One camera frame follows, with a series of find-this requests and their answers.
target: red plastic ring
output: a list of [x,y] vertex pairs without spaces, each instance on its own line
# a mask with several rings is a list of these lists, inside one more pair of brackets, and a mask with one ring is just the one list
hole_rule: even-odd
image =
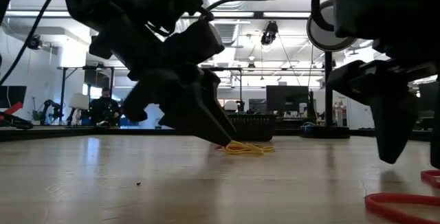
[[433,188],[440,189],[440,181],[435,177],[440,177],[440,170],[427,170],[420,173],[421,180]]
[[401,224],[440,224],[417,216],[406,214],[400,210],[385,206],[383,203],[406,203],[429,206],[440,206],[440,197],[428,197],[415,194],[378,193],[365,197],[365,208],[385,219]]

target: table surface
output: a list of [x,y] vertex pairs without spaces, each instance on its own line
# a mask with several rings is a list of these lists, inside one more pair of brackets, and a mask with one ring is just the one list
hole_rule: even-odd
[[[273,142],[257,157],[188,136],[3,142],[1,223],[376,224],[388,221],[365,211],[366,194],[440,197],[420,180],[429,143],[409,142],[388,165],[369,137]],[[401,208],[440,221],[438,208]]]

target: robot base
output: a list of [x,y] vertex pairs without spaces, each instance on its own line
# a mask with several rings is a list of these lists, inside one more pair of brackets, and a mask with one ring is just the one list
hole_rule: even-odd
[[312,139],[348,139],[350,130],[348,127],[337,126],[303,126],[300,136]]

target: black crate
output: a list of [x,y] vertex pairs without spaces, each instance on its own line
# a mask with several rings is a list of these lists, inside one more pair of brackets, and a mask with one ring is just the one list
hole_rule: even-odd
[[272,139],[276,115],[229,114],[238,142],[268,142]]

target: computer monitor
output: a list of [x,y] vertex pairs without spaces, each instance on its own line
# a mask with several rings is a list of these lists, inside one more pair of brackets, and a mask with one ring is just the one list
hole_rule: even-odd
[[27,87],[22,86],[1,86],[0,87],[0,108],[9,109],[14,104],[24,104]]
[[420,91],[420,111],[435,111],[437,107],[437,93],[439,83],[431,82],[419,85]]
[[266,86],[267,111],[298,111],[300,103],[308,103],[309,87]]

